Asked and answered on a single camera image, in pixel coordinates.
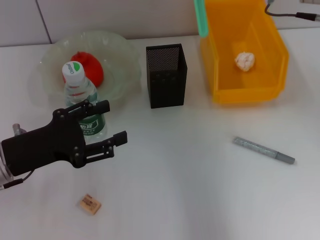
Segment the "yellow storage bin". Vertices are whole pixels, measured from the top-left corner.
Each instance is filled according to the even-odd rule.
[[[209,34],[201,52],[213,101],[257,103],[276,98],[285,88],[289,54],[264,0],[206,0]],[[248,72],[235,63],[239,53],[255,55]]]

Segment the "mesh pencil cup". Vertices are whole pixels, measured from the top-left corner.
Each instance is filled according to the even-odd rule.
[[[181,44],[146,47],[146,72],[152,109],[185,101],[187,63]]]

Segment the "white paper ball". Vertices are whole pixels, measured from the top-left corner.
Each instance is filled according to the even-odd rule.
[[[255,61],[255,55],[251,52],[239,53],[235,58],[235,64],[244,72],[249,71],[254,66]]]

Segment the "plastic water bottle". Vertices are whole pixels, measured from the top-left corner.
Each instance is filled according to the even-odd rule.
[[[88,99],[93,105],[100,101],[95,85],[86,77],[82,64],[78,61],[69,61],[62,67],[65,79],[65,104],[70,107]],[[105,117],[97,114],[79,121],[87,144],[102,141],[107,134]]]

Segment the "bottle label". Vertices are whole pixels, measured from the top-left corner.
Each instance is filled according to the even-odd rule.
[[[104,129],[106,122],[103,115],[97,114],[79,121],[79,124],[83,135],[92,136]]]

